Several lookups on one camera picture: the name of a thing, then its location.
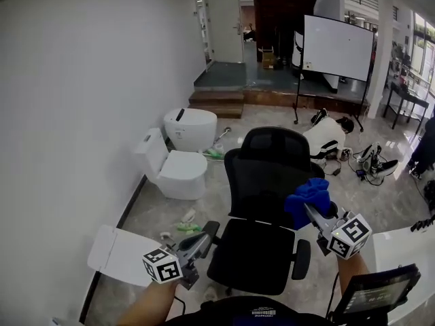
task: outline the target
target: blue towel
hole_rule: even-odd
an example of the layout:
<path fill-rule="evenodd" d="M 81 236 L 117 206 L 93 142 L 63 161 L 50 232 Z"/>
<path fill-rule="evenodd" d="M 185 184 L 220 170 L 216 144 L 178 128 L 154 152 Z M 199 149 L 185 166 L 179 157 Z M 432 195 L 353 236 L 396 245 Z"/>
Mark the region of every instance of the blue towel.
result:
<path fill-rule="evenodd" d="M 284 210 L 291 213 L 294 229 L 299 230 L 311 223 L 304 208 L 304 203 L 315 205 L 322 215 L 327 215 L 331 206 L 328 192 L 329 182 L 325 179 L 309 179 L 307 183 L 296 188 L 294 194 L 287 197 Z"/>

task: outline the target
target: forearm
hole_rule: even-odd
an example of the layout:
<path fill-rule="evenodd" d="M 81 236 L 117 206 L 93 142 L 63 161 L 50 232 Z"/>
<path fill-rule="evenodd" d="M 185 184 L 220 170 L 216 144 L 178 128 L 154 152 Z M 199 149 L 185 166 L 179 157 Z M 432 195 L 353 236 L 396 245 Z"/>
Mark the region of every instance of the forearm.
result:
<path fill-rule="evenodd" d="M 157 326 L 166 321 L 177 282 L 152 282 L 142 296 L 121 316 L 117 326 Z"/>
<path fill-rule="evenodd" d="M 349 284 L 352 276 L 370 273 L 367 269 L 366 263 L 359 253 L 356 253 L 348 260 L 341 259 L 337 256 L 337 261 L 338 275 L 340 276 L 341 294 L 344 294 L 346 291 L 347 285 Z"/>

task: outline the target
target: open door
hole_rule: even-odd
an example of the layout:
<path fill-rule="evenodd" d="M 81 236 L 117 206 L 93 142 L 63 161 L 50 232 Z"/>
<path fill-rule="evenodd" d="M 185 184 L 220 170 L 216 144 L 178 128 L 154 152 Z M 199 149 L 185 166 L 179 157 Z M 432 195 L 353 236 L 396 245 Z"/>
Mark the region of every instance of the open door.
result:
<path fill-rule="evenodd" d="M 211 51 L 216 62 L 243 62 L 240 0 L 207 0 Z"/>

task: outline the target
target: white pillar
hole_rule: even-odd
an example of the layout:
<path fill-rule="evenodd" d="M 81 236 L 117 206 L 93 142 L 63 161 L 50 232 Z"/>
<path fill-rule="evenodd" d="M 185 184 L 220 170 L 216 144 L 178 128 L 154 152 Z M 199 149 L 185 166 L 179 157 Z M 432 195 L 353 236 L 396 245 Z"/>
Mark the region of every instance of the white pillar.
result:
<path fill-rule="evenodd" d="M 393 41 L 393 0 L 379 0 L 378 45 L 372 79 L 368 88 L 368 117 L 375 118 L 382 99 Z"/>

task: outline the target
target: wooden step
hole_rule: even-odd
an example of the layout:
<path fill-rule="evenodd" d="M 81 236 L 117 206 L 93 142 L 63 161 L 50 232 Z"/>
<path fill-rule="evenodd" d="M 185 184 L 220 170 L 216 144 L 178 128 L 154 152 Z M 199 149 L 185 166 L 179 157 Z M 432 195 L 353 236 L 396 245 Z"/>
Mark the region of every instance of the wooden step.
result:
<path fill-rule="evenodd" d="M 241 118 L 243 112 L 243 103 L 231 104 L 190 104 L 191 109 L 200 109 L 213 112 L 218 118 Z"/>
<path fill-rule="evenodd" d="M 242 92 L 196 91 L 189 98 L 191 104 L 243 103 Z"/>

